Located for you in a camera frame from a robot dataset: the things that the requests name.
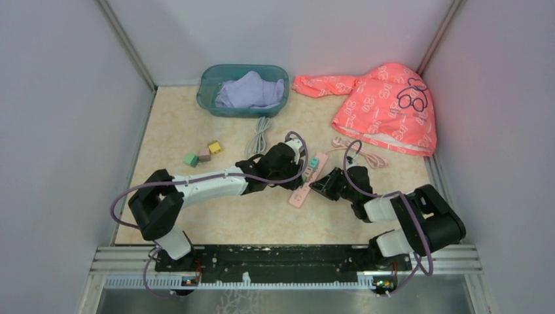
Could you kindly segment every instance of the gray cable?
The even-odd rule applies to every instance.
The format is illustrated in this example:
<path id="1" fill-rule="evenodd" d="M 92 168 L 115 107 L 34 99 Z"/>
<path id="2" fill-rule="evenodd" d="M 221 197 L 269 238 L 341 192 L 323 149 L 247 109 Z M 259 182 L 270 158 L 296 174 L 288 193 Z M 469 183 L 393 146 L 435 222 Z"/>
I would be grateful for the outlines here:
<path id="1" fill-rule="evenodd" d="M 268 144 L 266 143 L 266 138 L 264 137 L 264 132 L 270 127 L 272 121 L 270 118 L 262 116 L 257 122 L 256 135 L 245 147 L 245 157 L 248 158 L 252 155 L 262 154 L 266 151 Z"/>

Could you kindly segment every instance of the yellow block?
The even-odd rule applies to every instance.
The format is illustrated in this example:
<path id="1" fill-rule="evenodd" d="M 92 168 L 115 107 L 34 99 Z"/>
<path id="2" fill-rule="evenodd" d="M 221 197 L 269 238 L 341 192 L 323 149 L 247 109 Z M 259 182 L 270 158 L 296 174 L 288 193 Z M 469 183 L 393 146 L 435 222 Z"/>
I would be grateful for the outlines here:
<path id="1" fill-rule="evenodd" d="M 217 153 L 222 151 L 222 147 L 220 146 L 220 143 L 218 143 L 218 141 L 208 143 L 208 149 L 210 150 L 210 153 L 212 153 L 212 155 L 216 155 Z"/>

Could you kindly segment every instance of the green block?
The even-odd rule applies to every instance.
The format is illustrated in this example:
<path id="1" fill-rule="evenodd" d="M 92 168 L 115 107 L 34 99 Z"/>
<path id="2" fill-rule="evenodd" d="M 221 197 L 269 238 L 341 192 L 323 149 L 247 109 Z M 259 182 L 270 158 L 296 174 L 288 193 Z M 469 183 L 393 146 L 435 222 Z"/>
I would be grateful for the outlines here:
<path id="1" fill-rule="evenodd" d="M 198 156 L 190 152 L 185 156 L 183 162 L 191 167 L 196 167 L 196 164 L 198 164 Z"/>
<path id="2" fill-rule="evenodd" d="M 319 162 L 320 161 L 318 160 L 318 158 L 312 157 L 312 159 L 308 163 L 308 167 L 311 167 L 312 169 L 316 170 L 316 168 L 318 168 L 318 163 Z"/>

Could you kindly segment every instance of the teal plastic bin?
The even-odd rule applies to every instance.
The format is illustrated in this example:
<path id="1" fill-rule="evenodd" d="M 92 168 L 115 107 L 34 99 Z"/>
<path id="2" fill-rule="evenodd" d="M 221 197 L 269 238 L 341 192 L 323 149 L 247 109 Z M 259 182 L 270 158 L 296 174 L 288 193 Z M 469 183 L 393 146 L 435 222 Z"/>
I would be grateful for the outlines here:
<path id="1" fill-rule="evenodd" d="M 272 108 L 221 108 L 216 107 L 215 100 L 218 92 L 222 88 L 222 83 L 228 80 L 238 80 L 250 71 L 257 72 L 262 80 L 277 82 L 283 79 L 284 92 L 283 98 L 278 105 Z M 196 101 L 203 109 L 208 110 L 215 116 L 233 116 L 238 118 L 258 118 L 267 116 L 271 118 L 287 103 L 289 97 L 289 76 L 287 72 L 275 65 L 251 65 L 251 64 L 219 64 L 204 71 L 200 81 L 200 87 L 196 94 Z"/>

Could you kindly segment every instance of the pink jacket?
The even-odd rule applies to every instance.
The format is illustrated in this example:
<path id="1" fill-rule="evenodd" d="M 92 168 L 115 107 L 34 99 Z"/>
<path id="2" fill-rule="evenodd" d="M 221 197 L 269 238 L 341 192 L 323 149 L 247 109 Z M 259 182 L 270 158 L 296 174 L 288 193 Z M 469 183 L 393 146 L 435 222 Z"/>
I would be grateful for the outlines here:
<path id="1" fill-rule="evenodd" d="M 349 95 L 331 124 L 341 134 L 407 154 L 430 156 L 435 150 L 430 91 L 400 63 L 386 63 L 361 77 L 295 77 L 292 88 L 310 97 Z"/>

